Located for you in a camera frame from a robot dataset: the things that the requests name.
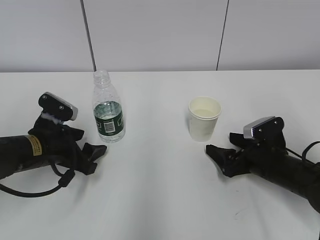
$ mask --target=black cable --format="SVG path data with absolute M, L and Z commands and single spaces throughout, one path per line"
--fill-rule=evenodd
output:
M 49 163 L 50 163 L 50 166 L 51 166 L 53 172 L 54 172 L 56 175 L 58 175 L 59 177 L 62 177 L 62 176 L 64 175 L 63 173 L 61 173 L 61 172 L 58 170 L 55 162 L 54 162 L 52 159 L 49 160 Z
M 285 150 L 287 150 L 289 153 L 292 153 L 293 155 L 296 155 L 298 158 L 300 158 L 300 159 L 303 159 L 303 156 L 301 156 L 301 155 L 299 155 L 298 153 L 296 153 L 295 151 L 292 151 L 290 148 L 285 148 Z M 306 162 L 308 162 L 308 163 L 312 163 L 313 164 L 313 162 L 312 161 L 309 161 L 308 159 L 304 159 L 304 163 L 306 163 Z
M 320 141 L 315 141 L 313 143 L 311 143 L 309 146 L 307 146 L 305 148 L 305 150 L 302 152 L 302 162 L 305 164 L 308 160 L 306 159 L 307 157 L 307 153 L 309 152 L 309 150 L 316 144 L 320 144 Z
M 39 198 L 39 197 L 44 197 L 50 194 L 55 193 L 56 191 L 58 191 L 59 189 L 61 189 L 61 186 L 56 186 L 55 188 L 48 190 L 48 191 L 43 191 L 43 192 L 36 192 L 36 193 L 29 193 L 29 192 L 22 192 L 22 191 L 16 191 L 13 190 L 7 186 L 4 186 L 2 184 L 0 184 L 0 190 L 11 194 L 11 195 L 15 195 L 17 197 L 23 197 L 23 198 Z

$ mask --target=robotic arm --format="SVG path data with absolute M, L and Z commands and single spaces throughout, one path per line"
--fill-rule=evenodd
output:
M 72 104 L 45 92 L 38 101 L 43 108 L 28 135 L 0 137 L 0 179 L 14 173 L 51 165 L 60 176 L 58 186 L 45 192 L 25 193 L 0 184 L 0 190 L 19 197 L 36 198 L 52 194 L 66 187 L 75 176 L 75 171 L 93 174 L 97 160 L 106 153 L 104 145 L 86 143 L 81 150 L 76 141 L 84 131 L 69 127 L 65 121 L 74 121 L 78 109 Z M 56 165 L 68 168 L 60 173 Z
M 239 151 L 207 145 L 206 154 L 225 176 L 258 175 L 306 198 L 320 213 L 320 163 L 306 159 L 307 152 L 320 142 L 310 144 L 300 156 L 286 148 L 284 126 L 281 117 L 261 118 L 246 125 L 243 134 L 230 133 L 230 142 L 240 147 Z

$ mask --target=white table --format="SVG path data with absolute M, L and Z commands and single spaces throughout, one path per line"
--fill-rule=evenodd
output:
M 226 178 L 206 144 L 233 147 L 229 132 L 261 117 L 285 121 L 298 153 L 320 139 L 320 71 L 114 72 L 123 101 L 125 137 L 108 145 L 96 173 L 77 173 L 67 188 L 27 199 L 0 192 L 3 240 L 316 240 L 319 214 L 308 201 L 253 175 Z M 50 91 L 79 108 L 70 126 L 80 142 L 101 144 L 91 109 L 92 73 L 0 73 L 0 136 L 24 135 Z M 193 141 L 186 124 L 193 97 L 218 99 L 212 139 Z M 320 160 L 315 147 L 308 158 Z M 50 167 L 1 183 L 25 192 L 56 186 Z

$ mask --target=yellow warning label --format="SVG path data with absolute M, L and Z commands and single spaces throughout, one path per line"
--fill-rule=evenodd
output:
M 25 137 L 29 139 L 32 145 L 33 156 L 42 155 L 42 147 L 39 139 L 34 135 L 26 135 Z

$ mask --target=white paper cup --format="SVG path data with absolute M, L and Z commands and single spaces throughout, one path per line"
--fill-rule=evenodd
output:
M 221 113 L 220 103 L 208 96 L 198 96 L 190 101 L 188 108 L 191 137 L 198 142 L 210 140 Z

